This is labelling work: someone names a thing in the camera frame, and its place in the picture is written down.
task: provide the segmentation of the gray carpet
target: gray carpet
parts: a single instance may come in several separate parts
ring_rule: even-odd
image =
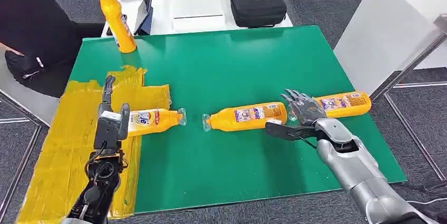
[[[23,200],[25,199],[26,190],[28,189],[28,185],[30,184],[31,177],[33,176],[34,165],[36,164],[37,159],[39,158],[39,154],[41,152],[42,144],[45,140],[46,134],[47,134],[47,128],[42,128],[41,133],[37,138],[36,145],[34,146],[33,151],[31,152],[29,161],[25,166],[22,177],[17,184],[15,193],[13,194],[9,207],[7,208],[7,212],[5,214],[3,223],[10,224],[15,222],[18,212],[20,211],[20,207],[22,206]]]
[[[35,128],[33,122],[0,124],[0,202],[5,198]]]
[[[11,109],[5,102],[0,101],[0,119],[13,119],[23,117],[24,116],[18,111]]]
[[[57,0],[71,19],[78,22],[103,21],[98,0]],[[329,44],[334,47],[344,28],[351,19],[361,0],[285,0],[289,16],[294,25],[317,24]],[[446,69],[419,70],[405,79],[405,82],[445,81]],[[447,174],[446,134],[443,127],[447,119],[445,87],[423,88],[419,90],[393,90],[391,95],[407,117],[416,133],[426,144],[439,165]],[[424,106],[435,109],[426,110]],[[420,151],[406,132],[404,126],[393,113],[384,98],[378,99],[370,111],[385,141],[401,165],[409,182],[392,185],[407,200],[428,201],[435,197],[421,193],[421,186],[435,180]],[[4,223],[12,223],[20,208],[32,175],[32,167],[42,144],[40,138],[32,154],[24,176],[8,209]],[[9,152],[2,160],[9,159]],[[427,207],[418,206],[427,212],[444,212],[447,202],[434,203]],[[134,216],[110,223],[365,223],[352,200],[341,191],[310,194],[275,200],[232,204],[202,209],[159,212]]]

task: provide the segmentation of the person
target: person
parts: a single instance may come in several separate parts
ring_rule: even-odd
[[[76,23],[56,0],[0,0],[0,47],[14,79],[59,98],[82,38],[100,37],[104,23]]]

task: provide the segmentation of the yellow bottle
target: yellow bottle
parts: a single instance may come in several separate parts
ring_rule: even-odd
[[[324,109],[328,118],[362,115],[371,109],[370,97],[360,91],[321,96],[314,99]]]
[[[105,20],[109,24],[115,42],[121,53],[133,52],[137,45],[121,14],[121,4],[117,0],[99,0]]]
[[[184,108],[178,111],[166,109],[131,111],[128,136],[161,133],[178,124],[186,125],[186,110]]]
[[[226,108],[211,116],[202,116],[203,130],[240,131],[265,128],[267,121],[285,124],[286,107],[281,102],[253,104]]]

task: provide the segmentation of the metal frame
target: metal frame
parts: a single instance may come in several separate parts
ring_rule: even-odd
[[[20,181],[20,178],[22,177],[23,172],[26,168],[26,164],[30,159],[31,152],[33,151],[37,143],[37,139],[40,135],[40,132],[42,128],[48,128],[48,126],[41,120],[39,120],[36,116],[34,116],[32,113],[30,113],[29,111],[27,111],[26,109],[15,103],[1,91],[0,91],[0,102],[9,104],[10,106],[12,106],[14,109],[18,110],[21,114],[25,116],[25,118],[3,119],[0,120],[0,124],[16,123],[16,122],[33,122],[34,124],[36,124],[36,129],[34,130],[33,136],[31,137],[28,146],[26,147],[25,152],[23,153],[22,159],[20,160],[17,170],[14,174],[13,180],[11,181],[9,188],[6,191],[5,198],[3,199],[3,202],[0,204],[0,223],[2,223],[6,215],[6,210],[8,209],[9,203],[11,202],[11,199],[17,188],[18,182]]]
[[[441,34],[436,37],[436,39],[430,43],[403,71],[400,72],[399,75],[397,75],[388,85],[386,85],[385,88],[383,88],[377,95],[375,95],[372,98],[372,101],[374,102],[379,98],[381,95],[385,97],[387,102],[390,104],[391,108],[393,109],[394,113],[397,115],[399,120],[404,125],[407,132],[410,134],[411,138],[413,139],[414,143],[416,143],[419,150],[422,152],[422,155],[425,157],[429,165],[432,167],[433,171],[436,173],[437,177],[440,179],[440,181],[436,184],[431,185],[431,188],[438,188],[447,186],[447,178],[445,174],[442,173],[439,166],[436,164],[436,162],[433,160],[432,156],[429,154],[427,148],[424,146],[424,144],[421,142],[419,137],[417,137],[414,130],[411,128],[410,124],[407,122],[397,105],[394,103],[394,101],[391,99],[388,92],[391,89],[401,89],[401,88],[414,88],[414,87],[426,87],[426,86],[444,86],[447,85],[447,81],[443,82],[425,82],[425,83],[404,83],[399,84],[404,77],[406,77],[410,72],[413,71],[413,69],[418,66],[425,58],[427,58],[434,50],[436,50],[444,41],[447,40],[447,14],[441,14],[439,15],[436,20],[434,21],[434,24],[441,30]]]

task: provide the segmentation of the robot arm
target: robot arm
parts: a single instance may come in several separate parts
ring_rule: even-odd
[[[436,221],[417,211],[387,183],[373,156],[362,141],[339,120],[326,118],[315,100],[305,94],[286,90],[292,120],[298,127],[266,123],[266,132],[289,141],[316,137],[320,159],[330,168],[343,190],[366,216],[376,224],[434,224]]]
[[[113,194],[120,185],[120,173],[127,167],[123,162],[121,141],[127,137],[130,108],[127,103],[121,113],[114,113],[111,107],[114,77],[105,80],[102,102],[98,108],[98,123],[93,142],[94,152],[85,164],[89,180],[76,203],[62,224],[103,224]]]

